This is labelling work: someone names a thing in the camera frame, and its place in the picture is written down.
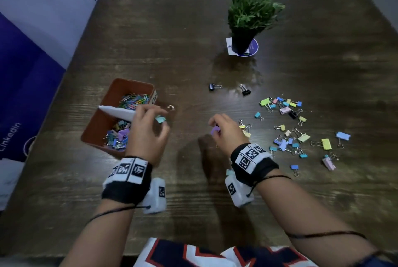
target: black plant pot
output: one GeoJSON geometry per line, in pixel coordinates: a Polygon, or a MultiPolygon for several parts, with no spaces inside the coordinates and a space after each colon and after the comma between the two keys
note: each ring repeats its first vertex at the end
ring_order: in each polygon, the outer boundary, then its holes
{"type": "Polygon", "coordinates": [[[257,30],[234,29],[232,31],[232,51],[243,55],[257,33],[257,30]]]}

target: hand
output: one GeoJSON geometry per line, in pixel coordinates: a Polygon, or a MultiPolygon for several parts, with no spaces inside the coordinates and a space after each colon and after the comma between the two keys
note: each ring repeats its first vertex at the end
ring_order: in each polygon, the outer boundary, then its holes
{"type": "Polygon", "coordinates": [[[170,132],[169,125],[164,121],[160,135],[155,136],[152,126],[159,114],[166,116],[167,111],[153,104],[137,107],[131,123],[126,156],[137,156],[147,160],[154,167],[159,164],[170,132]]]}
{"type": "Polygon", "coordinates": [[[238,146],[249,143],[249,138],[243,134],[242,129],[227,114],[215,114],[210,118],[209,125],[215,126],[216,124],[220,127],[221,132],[215,131],[213,139],[226,155],[231,156],[238,146]]]}

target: person's right arm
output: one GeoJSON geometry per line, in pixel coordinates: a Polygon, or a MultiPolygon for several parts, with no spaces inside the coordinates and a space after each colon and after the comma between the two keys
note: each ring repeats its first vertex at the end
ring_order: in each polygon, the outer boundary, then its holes
{"type": "MultiPolygon", "coordinates": [[[[213,138],[229,157],[238,146],[249,142],[238,124],[228,115],[214,115],[209,120],[209,125],[215,124],[221,128],[221,133],[213,133],[213,138]]],[[[273,169],[266,177],[278,174],[283,173],[273,169]]],[[[256,189],[285,232],[308,235],[353,230],[293,180],[271,178],[261,181],[256,189]]],[[[291,238],[291,242],[308,258],[325,267],[351,266],[377,250],[369,241],[351,234],[291,238]]]]}

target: person's left hand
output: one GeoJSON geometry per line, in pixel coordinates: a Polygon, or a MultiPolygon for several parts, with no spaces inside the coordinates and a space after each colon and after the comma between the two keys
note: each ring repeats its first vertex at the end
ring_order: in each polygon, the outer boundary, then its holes
{"type": "Polygon", "coordinates": [[[137,106],[131,123],[126,156],[137,156],[147,160],[152,166],[159,164],[170,132],[166,121],[162,123],[159,136],[153,132],[153,121],[159,114],[166,116],[167,111],[154,104],[137,106]]]}

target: green foliage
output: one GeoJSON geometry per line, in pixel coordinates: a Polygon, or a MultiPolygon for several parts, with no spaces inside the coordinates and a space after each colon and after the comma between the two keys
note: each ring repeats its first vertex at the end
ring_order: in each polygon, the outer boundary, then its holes
{"type": "Polygon", "coordinates": [[[274,0],[232,0],[228,11],[228,24],[231,30],[236,28],[257,30],[270,29],[271,25],[285,5],[274,0]]]}

